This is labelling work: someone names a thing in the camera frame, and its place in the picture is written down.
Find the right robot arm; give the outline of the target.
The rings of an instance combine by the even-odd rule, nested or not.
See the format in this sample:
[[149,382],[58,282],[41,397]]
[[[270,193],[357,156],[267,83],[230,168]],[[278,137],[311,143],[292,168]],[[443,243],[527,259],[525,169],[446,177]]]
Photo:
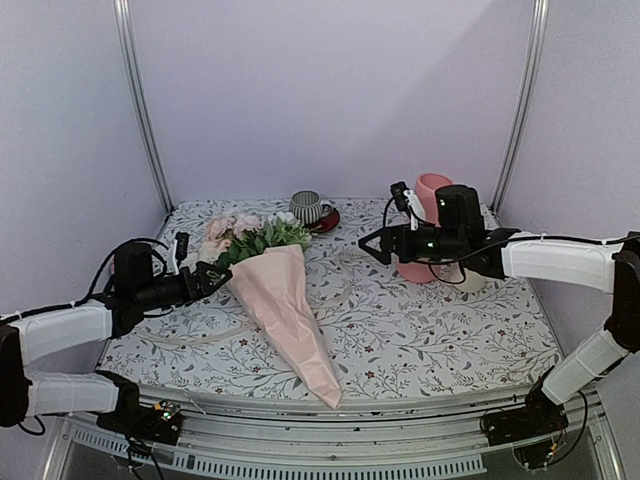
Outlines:
[[359,247],[379,263],[457,265],[487,279],[526,279],[541,293],[565,356],[507,413],[489,413],[481,428],[492,443],[559,431],[564,406],[639,350],[639,234],[589,239],[486,226],[478,194],[465,185],[435,192],[429,222],[414,191],[391,187],[404,224],[383,224]]

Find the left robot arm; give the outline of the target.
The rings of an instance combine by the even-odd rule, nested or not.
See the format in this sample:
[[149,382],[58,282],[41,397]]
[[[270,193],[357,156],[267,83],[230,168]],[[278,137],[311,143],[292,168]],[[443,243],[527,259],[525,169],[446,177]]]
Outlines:
[[171,259],[162,260],[156,271],[159,241],[128,240],[103,261],[113,272],[102,292],[91,286],[77,301],[2,317],[2,426],[19,426],[41,415],[92,412],[109,428],[138,434],[150,420],[169,421],[163,408],[142,406],[137,384],[122,376],[35,372],[30,367],[54,353],[125,336],[142,321],[205,299],[231,280],[231,271],[215,264],[185,266],[187,242],[180,235],[170,249]]

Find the cream printed ribbon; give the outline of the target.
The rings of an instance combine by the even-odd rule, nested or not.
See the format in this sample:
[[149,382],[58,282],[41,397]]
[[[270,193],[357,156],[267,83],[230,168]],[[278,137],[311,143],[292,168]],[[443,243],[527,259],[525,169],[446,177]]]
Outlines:
[[[348,286],[339,295],[335,295],[323,303],[311,303],[310,308],[313,313],[314,319],[319,322],[329,310],[337,309],[347,301],[352,293],[352,287]],[[227,340],[234,336],[243,334],[250,331],[260,332],[262,327],[256,322],[251,324],[243,324],[239,327],[229,329],[220,334],[197,334],[195,337],[178,336],[177,334],[160,335],[149,332],[139,332],[137,336],[143,340],[151,341],[154,343],[164,344],[167,346],[180,347],[181,345],[195,347],[200,345],[210,345],[223,340]]]

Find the pink flower bouquet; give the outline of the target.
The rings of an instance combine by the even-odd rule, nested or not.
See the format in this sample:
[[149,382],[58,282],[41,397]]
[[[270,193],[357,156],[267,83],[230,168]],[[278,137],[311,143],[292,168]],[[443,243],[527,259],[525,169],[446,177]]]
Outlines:
[[299,380],[331,409],[342,392],[307,301],[311,234],[290,212],[212,218],[197,259],[229,269],[229,289]]

